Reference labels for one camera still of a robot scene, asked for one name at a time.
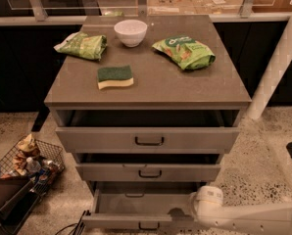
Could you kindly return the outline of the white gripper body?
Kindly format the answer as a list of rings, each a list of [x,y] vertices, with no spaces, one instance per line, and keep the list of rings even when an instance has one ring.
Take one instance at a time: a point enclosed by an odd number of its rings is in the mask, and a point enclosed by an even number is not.
[[[204,227],[217,227],[218,210],[222,208],[223,193],[218,187],[203,186],[189,195],[188,208],[191,216]]]

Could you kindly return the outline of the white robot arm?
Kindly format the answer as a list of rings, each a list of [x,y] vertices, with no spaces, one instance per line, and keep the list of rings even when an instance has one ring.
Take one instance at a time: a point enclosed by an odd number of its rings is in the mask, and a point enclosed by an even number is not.
[[[252,235],[292,235],[292,203],[225,207],[223,192],[203,186],[189,196],[194,220],[206,228]]]

